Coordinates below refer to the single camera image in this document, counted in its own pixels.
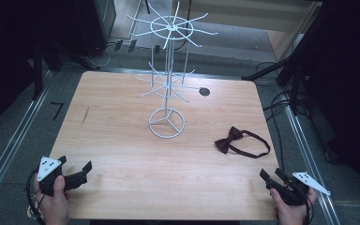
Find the person's left hand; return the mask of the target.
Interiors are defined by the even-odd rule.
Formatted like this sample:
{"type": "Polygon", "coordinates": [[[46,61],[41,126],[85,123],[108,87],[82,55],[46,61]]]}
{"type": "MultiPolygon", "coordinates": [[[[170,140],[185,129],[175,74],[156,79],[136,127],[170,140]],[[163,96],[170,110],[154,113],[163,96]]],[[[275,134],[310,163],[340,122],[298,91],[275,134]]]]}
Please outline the person's left hand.
{"type": "Polygon", "coordinates": [[[69,206],[68,199],[64,193],[65,178],[59,175],[53,183],[53,196],[44,196],[39,191],[39,183],[34,180],[34,189],[39,211],[43,216],[45,225],[68,225],[69,206]]]}

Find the dark cabinet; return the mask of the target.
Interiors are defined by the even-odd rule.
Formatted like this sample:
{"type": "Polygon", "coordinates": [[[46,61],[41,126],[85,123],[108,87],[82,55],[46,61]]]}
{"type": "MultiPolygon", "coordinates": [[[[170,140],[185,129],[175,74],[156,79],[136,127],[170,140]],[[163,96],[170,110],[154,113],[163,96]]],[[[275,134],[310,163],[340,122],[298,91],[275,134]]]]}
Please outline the dark cabinet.
{"type": "Polygon", "coordinates": [[[113,0],[74,0],[78,53],[92,56],[106,48],[116,18],[113,0]]]}

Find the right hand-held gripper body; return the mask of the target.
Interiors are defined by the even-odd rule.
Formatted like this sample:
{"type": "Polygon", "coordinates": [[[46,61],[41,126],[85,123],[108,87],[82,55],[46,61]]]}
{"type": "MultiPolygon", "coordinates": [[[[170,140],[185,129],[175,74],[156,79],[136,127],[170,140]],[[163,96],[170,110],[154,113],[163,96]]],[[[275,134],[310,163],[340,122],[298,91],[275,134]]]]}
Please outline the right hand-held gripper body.
{"type": "Polygon", "coordinates": [[[289,185],[281,185],[276,180],[272,179],[272,186],[267,189],[274,188],[280,195],[281,199],[290,206],[298,206],[308,203],[308,192],[310,188],[321,191],[326,195],[331,195],[331,192],[320,185],[314,178],[306,172],[294,172],[289,176],[292,182],[289,185]]]}

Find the white wire display rack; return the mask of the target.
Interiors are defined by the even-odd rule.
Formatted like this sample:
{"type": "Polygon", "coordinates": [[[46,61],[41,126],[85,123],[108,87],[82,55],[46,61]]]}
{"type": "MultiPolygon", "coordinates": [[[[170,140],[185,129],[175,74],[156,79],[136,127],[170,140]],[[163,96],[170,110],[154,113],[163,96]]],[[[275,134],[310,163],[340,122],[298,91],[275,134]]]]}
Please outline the white wire display rack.
{"type": "Polygon", "coordinates": [[[187,72],[189,47],[194,46],[201,48],[200,44],[192,40],[195,33],[206,34],[214,36],[217,32],[208,32],[201,29],[196,29],[193,22],[204,19],[204,15],[189,19],[179,14],[180,3],[177,3],[175,11],[171,15],[161,15],[155,10],[150,3],[147,6],[157,15],[154,20],[146,21],[129,17],[132,21],[138,23],[146,23],[149,30],[140,34],[132,34],[133,37],[151,36],[151,44],[154,44],[154,38],[160,38],[164,41],[162,50],[165,53],[164,69],[158,71],[155,67],[155,54],[158,52],[159,46],[151,47],[151,60],[148,66],[151,69],[149,78],[138,78],[136,80],[147,82],[150,85],[150,90],[140,95],[144,98],[148,95],[156,95],[162,98],[161,105],[149,117],[148,126],[153,134],[162,139],[171,139],[179,136],[185,126],[186,119],[183,114],[171,106],[169,101],[171,98],[180,98],[184,102],[188,100],[183,96],[186,89],[198,90],[202,87],[189,86],[185,84],[186,77],[192,75],[194,70],[187,72]],[[182,72],[175,72],[174,69],[174,52],[175,43],[180,41],[187,46],[186,58],[184,60],[184,67],[182,72]]]}

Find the light wooden furniture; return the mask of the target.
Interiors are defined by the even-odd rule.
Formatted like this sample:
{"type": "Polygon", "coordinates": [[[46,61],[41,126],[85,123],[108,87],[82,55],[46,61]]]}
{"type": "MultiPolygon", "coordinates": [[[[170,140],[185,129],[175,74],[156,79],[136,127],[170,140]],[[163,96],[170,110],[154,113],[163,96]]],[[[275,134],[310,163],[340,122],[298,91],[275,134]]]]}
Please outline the light wooden furniture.
{"type": "Polygon", "coordinates": [[[170,0],[172,11],[195,18],[207,13],[205,23],[218,23],[268,31],[277,60],[291,51],[300,34],[305,34],[318,15],[319,0],[170,0]]]}

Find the person's right hand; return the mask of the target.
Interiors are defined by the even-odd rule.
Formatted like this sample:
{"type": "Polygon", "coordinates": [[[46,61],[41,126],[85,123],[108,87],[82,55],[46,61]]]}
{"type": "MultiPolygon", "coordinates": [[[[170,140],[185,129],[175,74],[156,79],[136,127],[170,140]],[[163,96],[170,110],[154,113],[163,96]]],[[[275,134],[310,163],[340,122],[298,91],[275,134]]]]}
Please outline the person's right hand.
{"type": "Polygon", "coordinates": [[[274,214],[279,225],[307,225],[312,206],[318,198],[316,191],[312,187],[307,195],[308,206],[290,206],[286,204],[274,188],[270,189],[270,195],[274,201],[274,214]]]}

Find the dark red bow tie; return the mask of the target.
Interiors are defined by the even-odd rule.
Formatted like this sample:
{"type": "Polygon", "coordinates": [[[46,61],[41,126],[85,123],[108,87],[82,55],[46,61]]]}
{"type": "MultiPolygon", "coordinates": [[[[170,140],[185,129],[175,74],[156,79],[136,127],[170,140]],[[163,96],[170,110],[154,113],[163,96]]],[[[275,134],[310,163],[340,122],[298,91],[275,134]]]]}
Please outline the dark red bow tie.
{"type": "Polygon", "coordinates": [[[255,134],[251,131],[240,130],[236,127],[230,128],[227,138],[219,139],[219,140],[215,141],[215,146],[223,154],[227,154],[229,152],[229,150],[233,150],[236,154],[244,156],[244,157],[248,157],[248,158],[261,158],[261,157],[268,155],[271,152],[271,146],[268,144],[268,142],[264,138],[262,138],[261,136],[255,134]],[[261,153],[259,155],[254,155],[249,152],[240,150],[239,148],[232,145],[232,141],[237,141],[237,140],[243,139],[246,136],[255,138],[256,140],[262,142],[265,145],[265,147],[267,148],[267,151],[264,153],[261,153]]]}

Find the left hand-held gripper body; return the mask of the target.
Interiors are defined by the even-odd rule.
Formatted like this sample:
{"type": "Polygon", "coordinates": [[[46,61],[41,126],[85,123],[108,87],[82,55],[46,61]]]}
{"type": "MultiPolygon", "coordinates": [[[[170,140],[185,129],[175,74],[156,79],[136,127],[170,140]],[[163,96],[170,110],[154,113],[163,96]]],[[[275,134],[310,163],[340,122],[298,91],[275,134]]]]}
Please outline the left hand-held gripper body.
{"type": "MultiPolygon", "coordinates": [[[[58,159],[42,157],[37,171],[37,181],[42,194],[53,196],[53,183],[55,178],[62,175],[62,166],[58,159]]],[[[76,189],[87,182],[87,175],[82,171],[65,176],[64,191],[76,189]]]]}

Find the metal floor rail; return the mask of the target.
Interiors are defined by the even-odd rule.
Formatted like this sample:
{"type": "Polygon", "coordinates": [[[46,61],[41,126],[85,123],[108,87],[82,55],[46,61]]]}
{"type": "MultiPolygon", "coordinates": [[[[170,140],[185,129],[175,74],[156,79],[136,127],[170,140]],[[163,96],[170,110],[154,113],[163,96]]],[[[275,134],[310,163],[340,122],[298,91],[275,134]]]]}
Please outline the metal floor rail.
{"type": "Polygon", "coordinates": [[[49,92],[53,76],[50,70],[43,72],[37,98],[32,100],[34,90],[26,89],[0,117],[0,184],[49,92]]]}
{"type": "MultiPolygon", "coordinates": [[[[307,173],[314,178],[320,185],[325,187],[322,175],[318,169],[317,163],[314,156],[310,151],[306,135],[300,125],[300,122],[296,115],[293,114],[293,111],[290,107],[286,108],[286,114],[290,121],[295,139],[299,145],[303,160],[307,167],[307,173]]],[[[318,200],[322,209],[322,213],[325,217],[325,220],[328,225],[341,225],[338,219],[338,214],[336,212],[333,201],[329,195],[318,192],[318,200]]]]}

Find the black metal stand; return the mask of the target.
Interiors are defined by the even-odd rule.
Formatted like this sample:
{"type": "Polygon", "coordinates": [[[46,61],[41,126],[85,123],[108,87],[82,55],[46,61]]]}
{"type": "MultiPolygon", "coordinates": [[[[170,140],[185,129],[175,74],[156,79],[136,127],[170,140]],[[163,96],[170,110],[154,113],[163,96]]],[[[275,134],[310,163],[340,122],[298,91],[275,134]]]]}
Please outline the black metal stand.
{"type": "Polygon", "coordinates": [[[59,53],[66,55],[71,60],[86,69],[100,69],[100,66],[92,66],[91,64],[82,60],[80,56],[60,45],[56,41],[48,40],[46,38],[40,38],[36,42],[34,47],[34,95],[32,97],[33,100],[36,100],[41,95],[43,90],[42,60],[45,60],[46,64],[50,69],[59,71],[62,67],[62,63],[58,57],[59,53]]]}
{"type": "Polygon", "coordinates": [[[319,9],[317,12],[313,10],[311,14],[316,15],[316,17],[313,19],[311,25],[307,29],[304,36],[301,38],[298,45],[295,47],[294,51],[288,57],[275,63],[273,66],[267,67],[252,75],[242,77],[243,81],[254,82],[266,74],[281,68],[281,71],[276,78],[276,83],[279,86],[284,86],[289,81],[292,81],[290,107],[294,114],[297,114],[297,93],[302,77],[302,71],[307,62],[308,50],[310,50],[312,47],[314,37],[319,31],[320,23],[324,17],[324,12],[321,12],[319,9]]]}

